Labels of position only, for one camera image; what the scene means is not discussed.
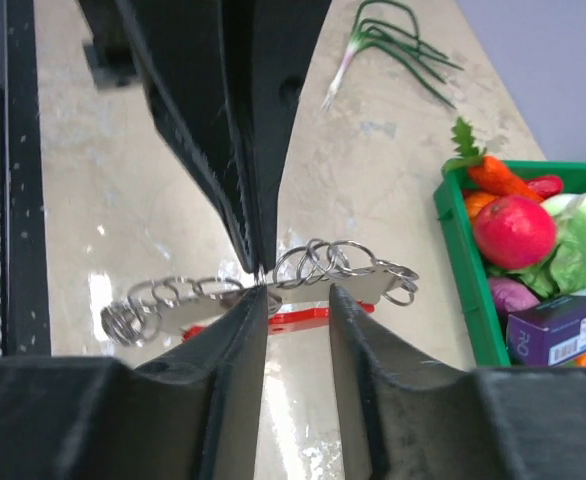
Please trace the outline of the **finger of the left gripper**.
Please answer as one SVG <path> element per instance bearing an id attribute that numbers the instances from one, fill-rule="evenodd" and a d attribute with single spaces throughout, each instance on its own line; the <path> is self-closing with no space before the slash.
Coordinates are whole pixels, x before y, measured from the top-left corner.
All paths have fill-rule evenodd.
<path id="1" fill-rule="evenodd" d="M 330 4 L 327 1 L 225 1 L 223 60 L 230 133 L 238 156 L 247 273 L 276 263 L 280 185 L 299 97 Z"/>
<path id="2" fill-rule="evenodd" d="M 221 1 L 82 1 L 99 53 L 129 58 L 155 127 L 219 214 L 247 273 L 259 269 L 246 155 L 226 72 Z"/>

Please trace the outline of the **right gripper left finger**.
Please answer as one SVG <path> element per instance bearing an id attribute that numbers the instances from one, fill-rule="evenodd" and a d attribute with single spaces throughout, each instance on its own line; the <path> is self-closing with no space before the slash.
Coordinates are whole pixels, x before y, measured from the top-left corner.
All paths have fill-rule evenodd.
<path id="1" fill-rule="evenodd" d="M 268 333 L 255 287 L 137 367 L 0 358 L 0 479 L 249 479 Z"/>

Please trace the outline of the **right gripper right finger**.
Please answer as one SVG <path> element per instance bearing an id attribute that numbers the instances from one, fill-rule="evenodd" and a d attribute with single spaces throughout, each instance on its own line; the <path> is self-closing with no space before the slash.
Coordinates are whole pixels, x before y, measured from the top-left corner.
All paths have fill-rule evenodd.
<path id="1" fill-rule="evenodd" d="M 586 369 L 455 369 L 339 286 L 329 333 L 347 478 L 586 479 Z"/>

